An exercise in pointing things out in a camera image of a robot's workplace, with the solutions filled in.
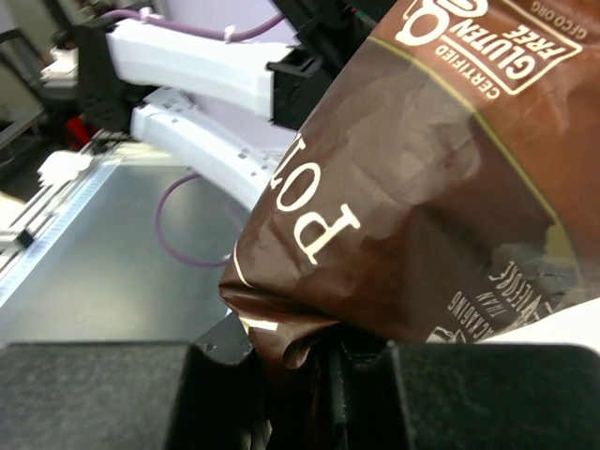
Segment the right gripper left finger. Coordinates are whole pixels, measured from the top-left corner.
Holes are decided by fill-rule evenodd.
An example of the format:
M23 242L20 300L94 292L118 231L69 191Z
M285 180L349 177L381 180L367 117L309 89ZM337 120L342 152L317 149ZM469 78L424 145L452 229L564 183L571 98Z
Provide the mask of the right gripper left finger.
M1 351L5 449L264 449L270 434L261 373L233 315L192 343Z

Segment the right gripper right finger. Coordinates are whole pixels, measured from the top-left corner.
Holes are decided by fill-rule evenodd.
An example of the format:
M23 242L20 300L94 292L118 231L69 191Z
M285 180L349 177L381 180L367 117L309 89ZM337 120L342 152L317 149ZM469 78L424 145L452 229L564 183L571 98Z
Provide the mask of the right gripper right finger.
M326 340L337 449L595 449L599 338L531 325L477 344Z

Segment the dark brown sea salt bag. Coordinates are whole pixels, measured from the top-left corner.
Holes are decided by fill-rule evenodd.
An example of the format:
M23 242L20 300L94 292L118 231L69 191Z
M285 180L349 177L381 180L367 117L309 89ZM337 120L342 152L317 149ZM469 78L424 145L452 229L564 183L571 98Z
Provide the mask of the dark brown sea salt bag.
M278 391L339 323L469 343L599 294L599 5L398 1L302 126L219 286Z

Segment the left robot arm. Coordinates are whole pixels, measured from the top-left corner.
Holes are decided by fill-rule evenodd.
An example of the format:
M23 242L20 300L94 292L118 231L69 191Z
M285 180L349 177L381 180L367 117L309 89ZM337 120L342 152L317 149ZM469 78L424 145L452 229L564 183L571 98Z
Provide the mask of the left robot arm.
M76 28L78 98L98 128L170 152L251 209L274 161L193 99L220 100L297 130L390 8L388 1L280 1L294 46L258 42L261 27L195 31L133 8L114 10Z

